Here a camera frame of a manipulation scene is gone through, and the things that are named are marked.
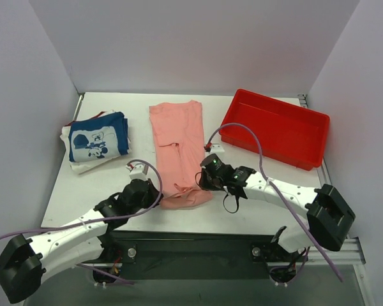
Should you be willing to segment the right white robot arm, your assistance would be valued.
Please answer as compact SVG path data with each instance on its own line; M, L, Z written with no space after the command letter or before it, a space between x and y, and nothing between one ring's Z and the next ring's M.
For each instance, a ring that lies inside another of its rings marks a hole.
M252 168L225 164L216 154L208 155L200 167L203 190L224 191L236 200L268 202L293 215L298 229L281 229L270 244L271 255L277 260L309 246L338 252L355 221L355 213L332 185L313 188L265 179Z

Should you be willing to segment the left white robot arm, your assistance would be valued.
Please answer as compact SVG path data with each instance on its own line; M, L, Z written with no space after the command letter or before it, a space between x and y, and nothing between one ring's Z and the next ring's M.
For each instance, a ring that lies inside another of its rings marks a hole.
M162 190L152 181L133 179L78 219L60 228L17 233L0 253L0 286L11 304L35 293L45 279L85 261L107 263L116 247L107 235L159 204Z

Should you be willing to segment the pink t shirt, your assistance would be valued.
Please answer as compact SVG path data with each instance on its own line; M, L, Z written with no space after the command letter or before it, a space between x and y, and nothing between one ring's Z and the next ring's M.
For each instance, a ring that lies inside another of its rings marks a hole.
M149 108L156 164L163 182L165 209L196 207L213 199L196 183L205 158L202 104L160 103Z

